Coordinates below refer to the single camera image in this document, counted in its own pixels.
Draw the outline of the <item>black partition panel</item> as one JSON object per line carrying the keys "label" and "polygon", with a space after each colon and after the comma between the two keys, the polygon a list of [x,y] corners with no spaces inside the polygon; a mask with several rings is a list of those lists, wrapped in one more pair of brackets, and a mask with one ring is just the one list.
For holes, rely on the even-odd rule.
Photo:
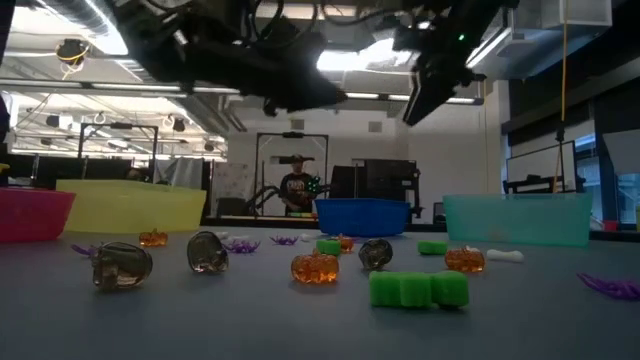
{"label": "black partition panel", "polygon": [[131,168],[124,159],[50,157],[40,155],[3,155],[0,164],[9,166],[7,174],[12,185],[55,189],[58,180],[122,180]]}

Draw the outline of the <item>black round ceiling fixture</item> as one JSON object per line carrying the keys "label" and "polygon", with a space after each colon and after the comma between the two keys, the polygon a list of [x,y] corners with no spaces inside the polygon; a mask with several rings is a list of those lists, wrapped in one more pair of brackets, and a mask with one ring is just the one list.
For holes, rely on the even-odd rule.
{"label": "black round ceiling fixture", "polygon": [[55,49],[56,57],[69,66],[80,66],[90,51],[90,44],[79,39],[64,39]]}

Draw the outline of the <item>black gantry frame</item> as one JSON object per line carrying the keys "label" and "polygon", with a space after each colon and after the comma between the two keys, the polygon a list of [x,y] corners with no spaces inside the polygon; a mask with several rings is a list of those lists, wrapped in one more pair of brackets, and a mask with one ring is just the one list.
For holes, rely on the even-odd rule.
{"label": "black gantry frame", "polygon": [[83,149],[84,149],[84,143],[86,140],[88,140],[89,138],[91,138],[93,135],[85,135],[85,130],[91,127],[94,132],[97,130],[101,130],[103,127],[109,127],[111,129],[117,129],[117,130],[132,130],[134,128],[137,129],[149,129],[153,131],[153,140],[152,140],[152,153],[151,153],[151,159],[149,160],[149,169],[151,170],[151,172],[153,173],[155,168],[156,168],[156,163],[157,163],[157,148],[158,148],[158,140],[159,140],[159,127],[158,126],[153,126],[153,125],[136,125],[136,124],[131,124],[131,123],[125,123],[125,122],[114,122],[114,123],[103,123],[103,124],[97,124],[97,123],[81,123],[80,124],[80,133],[79,133],[79,142],[78,142],[78,150],[77,150],[77,158],[81,159],[83,158]]}
{"label": "black gantry frame", "polygon": [[[254,180],[251,197],[265,186],[280,188],[282,178],[291,171],[291,156],[304,157],[304,171],[313,179],[310,191],[326,197],[328,191],[329,141],[326,134],[305,134],[300,131],[258,132],[254,145]],[[285,205],[278,197],[266,202],[260,216],[280,216]]]}

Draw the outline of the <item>background work table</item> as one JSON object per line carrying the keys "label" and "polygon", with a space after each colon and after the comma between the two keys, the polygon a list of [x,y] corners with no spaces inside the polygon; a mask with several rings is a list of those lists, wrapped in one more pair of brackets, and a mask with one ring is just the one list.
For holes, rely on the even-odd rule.
{"label": "background work table", "polygon": [[209,219],[211,226],[252,227],[252,228],[289,228],[318,229],[319,223],[314,218],[284,216],[231,216],[223,215]]}

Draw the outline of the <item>pink round plastic bowl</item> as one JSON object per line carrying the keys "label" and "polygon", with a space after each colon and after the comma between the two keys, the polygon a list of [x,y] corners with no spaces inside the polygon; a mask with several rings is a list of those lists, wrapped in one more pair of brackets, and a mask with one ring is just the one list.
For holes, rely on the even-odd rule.
{"label": "pink round plastic bowl", "polygon": [[0,243],[54,241],[64,231],[75,194],[0,188]]}

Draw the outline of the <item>black framed robot station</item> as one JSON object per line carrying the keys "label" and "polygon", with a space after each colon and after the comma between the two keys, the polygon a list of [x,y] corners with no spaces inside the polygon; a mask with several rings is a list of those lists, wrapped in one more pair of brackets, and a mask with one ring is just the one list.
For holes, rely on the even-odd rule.
{"label": "black framed robot station", "polygon": [[585,180],[578,175],[575,142],[565,142],[506,160],[508,194],[582,193]]}

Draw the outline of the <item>yellow translucent plastic bin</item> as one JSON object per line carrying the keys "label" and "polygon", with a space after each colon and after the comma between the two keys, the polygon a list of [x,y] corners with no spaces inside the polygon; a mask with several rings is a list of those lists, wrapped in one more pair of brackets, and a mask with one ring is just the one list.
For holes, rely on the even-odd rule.
{"label": "yellow translucent plastic bin", "polygon": [[206,192],[131,180],[59,180],[75,200],[65,229],[127,234],[184,232],[200,226]]}

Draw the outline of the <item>teal translucent plastic bin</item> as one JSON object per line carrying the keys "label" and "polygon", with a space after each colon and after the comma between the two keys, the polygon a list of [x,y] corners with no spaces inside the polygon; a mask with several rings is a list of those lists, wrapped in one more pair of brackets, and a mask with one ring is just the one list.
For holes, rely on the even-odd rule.
{"label": "teal translucent plastic bin", "polygon": [[447,195],[449,239],[584,247],[592,196],[585,193]]}

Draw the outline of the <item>smoky clear plastic skull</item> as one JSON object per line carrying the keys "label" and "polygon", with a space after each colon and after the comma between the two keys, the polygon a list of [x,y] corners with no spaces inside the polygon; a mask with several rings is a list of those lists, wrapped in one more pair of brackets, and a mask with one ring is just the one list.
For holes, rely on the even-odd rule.
{"label": "smoky clear plastic skull", "polygon": [[358,257],[365,270],[380,270],[392,260],[393,247],[385,239],[371,239],[362,244]]}
{"label": "smoky clear plastic skull", "polygon": [[146,250],[123,242],[97,247],[90,259],[93,283],[104,292],[138,287],[153,269],[152,256]]}
{"label": "smoky clear plastic skull", "polygon": [[188,264],[194,273],[218,274],[228,269],[229,257],[218,236],[200,231],[187,243]]}

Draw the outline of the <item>white ceiling unit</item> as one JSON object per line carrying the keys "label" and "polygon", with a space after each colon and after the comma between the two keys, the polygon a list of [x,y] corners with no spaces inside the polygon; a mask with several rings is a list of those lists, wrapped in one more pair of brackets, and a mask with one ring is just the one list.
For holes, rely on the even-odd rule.
{"label": "white ceiling unit", "polygon": [[612,0],[541,0],[541,27],[612,25]]}

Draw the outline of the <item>black equipment rack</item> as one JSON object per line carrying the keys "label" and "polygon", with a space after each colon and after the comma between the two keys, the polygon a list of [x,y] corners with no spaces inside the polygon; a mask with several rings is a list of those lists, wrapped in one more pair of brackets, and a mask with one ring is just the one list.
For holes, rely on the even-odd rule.
{"label": "black equipment rack", "polygon": [[351,166],[333,167],[328,194],[407,202],[409,213],[420,218],[420,176],[414,160],[356,159]]}

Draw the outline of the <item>long ceiling tube light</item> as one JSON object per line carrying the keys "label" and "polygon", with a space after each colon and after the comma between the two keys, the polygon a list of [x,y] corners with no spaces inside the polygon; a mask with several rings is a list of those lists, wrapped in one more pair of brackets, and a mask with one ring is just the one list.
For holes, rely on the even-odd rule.
{"label": "long ceiling tube light", "polygon": [[[82,81],[37,80],[0,77],[0,90],[33,93],[61,93],[76,95],[140,96],[185,98],[188,93],[177,85],[98,83]],[[225,87],[196,86],[194,94],[240,95],[235,89]],[[409,95],[347,92],[348,99],[408,102]],[[446,104],[483,105],[484,98],[452,97]]]}

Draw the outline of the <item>blue plastic bin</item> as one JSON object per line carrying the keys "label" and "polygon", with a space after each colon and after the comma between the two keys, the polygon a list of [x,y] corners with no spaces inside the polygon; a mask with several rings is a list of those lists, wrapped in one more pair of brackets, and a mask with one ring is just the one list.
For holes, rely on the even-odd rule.
{"label": "blue plastic bin", "polygon": [[409,219],[409,204],[394,200],[330,198],[317,199],[315,205],[319,228],[328,235],[395,236]]}

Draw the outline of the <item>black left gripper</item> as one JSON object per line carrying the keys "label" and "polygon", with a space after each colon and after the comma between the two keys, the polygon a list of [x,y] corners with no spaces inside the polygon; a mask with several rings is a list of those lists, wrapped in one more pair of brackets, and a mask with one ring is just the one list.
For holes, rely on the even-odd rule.
{"label": "black left gripper", "polygon": [[345,92],[316,67],[324,42],[247,46],[241,22],[253,0],[114,0],[114,18],[129,56],[155,80],[195,82],[263,99],[263,112],[333,106]]}

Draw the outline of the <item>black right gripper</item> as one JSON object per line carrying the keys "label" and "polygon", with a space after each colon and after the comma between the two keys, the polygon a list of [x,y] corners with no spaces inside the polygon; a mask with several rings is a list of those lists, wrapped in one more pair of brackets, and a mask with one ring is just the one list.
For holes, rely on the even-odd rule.
{"label": "black right gripper", "polygon": [[[466,63],[481,45],[494,17],[495,14],[436,16],[425,29],[401,27],[396,31],[394,50],[417,54],[411,66],[411,93],[402,116],[406,125],[418,124],[455,96],[455,83],[471,83],[478,78]],[[449,81],[426,85],[424,77],[435,76]]]}

